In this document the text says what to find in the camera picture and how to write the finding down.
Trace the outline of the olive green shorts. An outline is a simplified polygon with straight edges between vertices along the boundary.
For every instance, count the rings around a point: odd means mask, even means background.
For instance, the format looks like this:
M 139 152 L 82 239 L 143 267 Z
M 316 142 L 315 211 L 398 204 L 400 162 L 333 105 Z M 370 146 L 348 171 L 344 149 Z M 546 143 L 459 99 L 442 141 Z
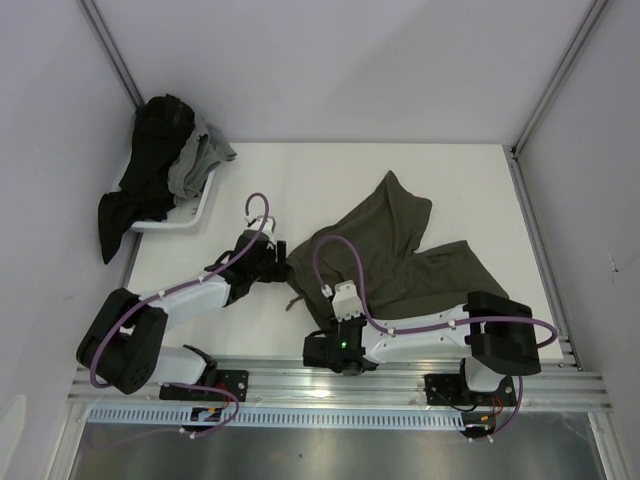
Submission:
M 388 172 L 376 189 L 337 223 L 296 247 L 287 258 L 287 283 L 320 329 L 333 309 L 322 284 L 365 280 L 371 315 L 398 320 L 458 305 L 472 292 L 507 292 L 465 240 L 422 250 L 432 203 L 413 195 Z

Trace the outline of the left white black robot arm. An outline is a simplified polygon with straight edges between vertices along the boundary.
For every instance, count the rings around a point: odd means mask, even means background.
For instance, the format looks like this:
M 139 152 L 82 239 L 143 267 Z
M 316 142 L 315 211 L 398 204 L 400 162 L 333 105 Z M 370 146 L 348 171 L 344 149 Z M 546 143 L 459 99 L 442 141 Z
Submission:
M 181 384 L 192 398 L 209 398 L 217 387 L 216 361 L 193 346 L 165 346 L 165 333 L 232 305 L 255 283 L 284 282 L 286 253 L 284 240 L 247 229 L 233 250 L 191 280 L 145 298 L 125 288 L 112 291 L 76 350 L 77 362 L 96 388 L 129 395 L 150 383 Z

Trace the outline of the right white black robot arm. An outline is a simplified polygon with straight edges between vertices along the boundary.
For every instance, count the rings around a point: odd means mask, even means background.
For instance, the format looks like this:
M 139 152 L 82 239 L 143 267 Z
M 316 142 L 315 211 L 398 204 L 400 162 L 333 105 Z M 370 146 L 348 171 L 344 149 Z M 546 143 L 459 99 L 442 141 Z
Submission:
M 523 304 L 486 292 L 434 314 L 400 320 L 374 319 L 356 286 L 344 282 L 329 297 L 332 325 L 305 338 L 303 365 L 342 375 L 361 375 L 388 363 L 456 360 L 458 395 L 479 403 L 505 377 L 541 372 L 535 327 Z

